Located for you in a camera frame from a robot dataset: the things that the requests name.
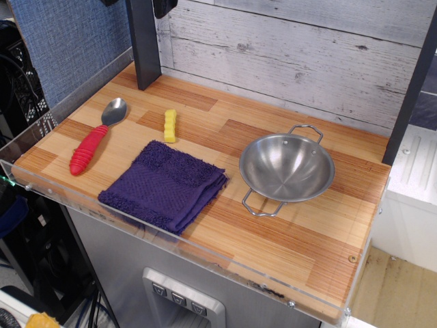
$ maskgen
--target white wood panel wall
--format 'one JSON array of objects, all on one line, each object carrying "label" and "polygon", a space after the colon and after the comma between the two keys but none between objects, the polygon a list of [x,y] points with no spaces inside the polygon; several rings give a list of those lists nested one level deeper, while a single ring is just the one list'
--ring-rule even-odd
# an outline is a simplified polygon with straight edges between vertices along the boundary
[{"label": "white wood panel wall", "polygon": [[180,0],[156,21],[161,66],[174,77],[388,136],[436,4]]}]

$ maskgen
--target purple towel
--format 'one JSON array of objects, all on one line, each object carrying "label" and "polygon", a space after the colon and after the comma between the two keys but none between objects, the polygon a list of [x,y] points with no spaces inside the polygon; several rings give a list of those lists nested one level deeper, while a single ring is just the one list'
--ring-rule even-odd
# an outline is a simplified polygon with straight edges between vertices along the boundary
[{"label": "purple towel", "polygon": [[227,182],[224,172],[151,141],[98,200],[180,235]]}]

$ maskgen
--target yellow sponge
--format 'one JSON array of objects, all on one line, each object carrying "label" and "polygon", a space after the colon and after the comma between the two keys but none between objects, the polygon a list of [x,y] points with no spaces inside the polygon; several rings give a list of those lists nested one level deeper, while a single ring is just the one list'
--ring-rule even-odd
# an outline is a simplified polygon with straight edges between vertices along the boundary
[{"label": "yellow sponge", "polygon": [[176,142],[175,127],[176,127],[176,110],[168,109],[165,111],[165,123],[164,123],[165,142]]},{"label": "yellow sponge", "polygon": [[35,313],[29,317],[26,328],[59,328],[57,321],[47,313]]}]

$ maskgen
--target metal bowl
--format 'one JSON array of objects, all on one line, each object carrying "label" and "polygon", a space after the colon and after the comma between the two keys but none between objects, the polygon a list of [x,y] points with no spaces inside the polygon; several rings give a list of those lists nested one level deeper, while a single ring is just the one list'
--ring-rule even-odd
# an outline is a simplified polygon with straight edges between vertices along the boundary
[{"label": "metal bowl", "polygon": [[[301,135],[292,135],[297,127],[309,127],[319,133],[317,142]],[[320,146],[323,138],[312,125],[295,125],[289,133],[261,137],[250,143],[240,157],[240,173],[250,186],[242,203],[257,216],[275,216],[282,205],[314,198],[329,188],[335,167],[329,153]],[[252,191],[280,201],[270,213],[256,213],[246,200]]]}]

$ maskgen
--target wooden countertop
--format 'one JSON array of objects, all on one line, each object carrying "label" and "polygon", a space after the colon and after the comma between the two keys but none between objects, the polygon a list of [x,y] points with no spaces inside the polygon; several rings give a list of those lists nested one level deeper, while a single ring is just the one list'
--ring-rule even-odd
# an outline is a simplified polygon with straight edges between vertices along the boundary
[{"label": "wooden countertop", "polygon": [[[106,104],[119,96],[129,105],[127,118],[110,128],[87,170],[71,176],[68,163],[73,150],[101,124]],[[319,318],[335,320],[338,314],[331,313],[323,302],[346,306],[389,176],[390,167],[381,164],[388,141],[385,137],[166,76],[140,91],[132,64],[22,156],[16,166],[96,199],[149,141],[163,141],[167,109],[178,112],[177,142],[169,146],[224,168],[230,178],[182,237],[243,264],[220,263],[262,292],[293,299]],[[335,179],[321,196],[288,204],[277,217],[255,217],[241,203],[249,187],[240,175],[239,157],[254,139],[286,133],[295,124],[312,124],[324,133],[320,145],[333,158]],[[318,138],[309,128],[296,133]],[[273,211],[278,204],[254,193],[248,203],[264,211]],[[350,256],[358,262],[350,261]],[[261,281],[261,275],[251,275],[244,266],[274,279]],[[322,302],[308,303],[305,293]]]}]

